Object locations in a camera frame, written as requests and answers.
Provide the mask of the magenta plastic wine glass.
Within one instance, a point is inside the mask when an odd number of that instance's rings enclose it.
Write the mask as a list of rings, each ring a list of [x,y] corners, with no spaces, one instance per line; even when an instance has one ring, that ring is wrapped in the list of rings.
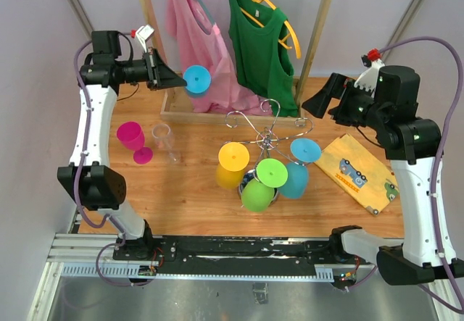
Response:
[[[133,160],[137,164],[147,164],[152,160],[153,151],[145,146],[145,135],[142,127],[134,121],[125,122],[117,129],[117,139],[128,150],[133,152]]]

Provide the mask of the yellow plastic wine glass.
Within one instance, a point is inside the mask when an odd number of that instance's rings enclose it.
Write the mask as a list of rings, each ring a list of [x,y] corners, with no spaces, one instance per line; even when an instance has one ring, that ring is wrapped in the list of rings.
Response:
[[[220,187],[233,189],[239,186],[249,164],[249,151],[239,142],[228,142],[218,152],[219,164],[216,181]]]

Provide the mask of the clear wine glass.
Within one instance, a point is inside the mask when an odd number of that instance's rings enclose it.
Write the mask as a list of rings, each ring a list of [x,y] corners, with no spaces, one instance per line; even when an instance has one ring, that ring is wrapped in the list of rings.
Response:
[[[172,163],[181,161],[181,154],[175,149],[175,138],[169,125],[165,123],[155,125],[152,129],[152,136],[157,148],[165,151]]]

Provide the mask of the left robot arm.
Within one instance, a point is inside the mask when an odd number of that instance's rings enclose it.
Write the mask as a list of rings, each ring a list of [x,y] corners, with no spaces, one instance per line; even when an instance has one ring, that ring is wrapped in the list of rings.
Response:
[[[126,199],[125,178],[109,166],[109,129],[120,85],[144,82],[151,90],[184,86],[158,50],[147,46],[151,25],[123,34],[100,30],[91,34],[92,47],[83,64],[73,60],[80,95],[75,147],[57,179],[75,202],[83,220],[99,229],[111,222],[122,254],[150,258],[155,251],[151,228]]]

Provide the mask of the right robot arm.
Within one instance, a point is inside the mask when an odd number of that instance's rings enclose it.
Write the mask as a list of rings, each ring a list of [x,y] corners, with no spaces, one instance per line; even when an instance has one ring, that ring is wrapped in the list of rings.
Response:
[[[329,114],[338,125],[369,127],[390,161],[399,186],[404,241],[388,244],[356,225],[335,228],[328,253],[338,263],[358,256],[377,266],[389,285],[421,285],[463,276],[447,234],[441,194],[444,131],[419,118],[420,77],[414,69],[387,65],[366,70],[374,81],[363,88],[358,80],[332,73],[302,108],[313,117]]]

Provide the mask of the blue wine glass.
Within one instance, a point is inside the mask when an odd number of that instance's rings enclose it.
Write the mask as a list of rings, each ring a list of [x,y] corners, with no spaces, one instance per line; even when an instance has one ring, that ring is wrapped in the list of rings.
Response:
[[[207,68],[197,64],[186,69],[183,79],[186,81],[187,95],[193,98],[205,96],[211,84],[211,75]]]
[[[303,196],[310,180],[308,165],[319,160],[322,151],[320,146],[309,138],[297,138],[291,142],[290,151],[293,156],[286,164],[287,181],[279,188],[279,192],[289,199]]]

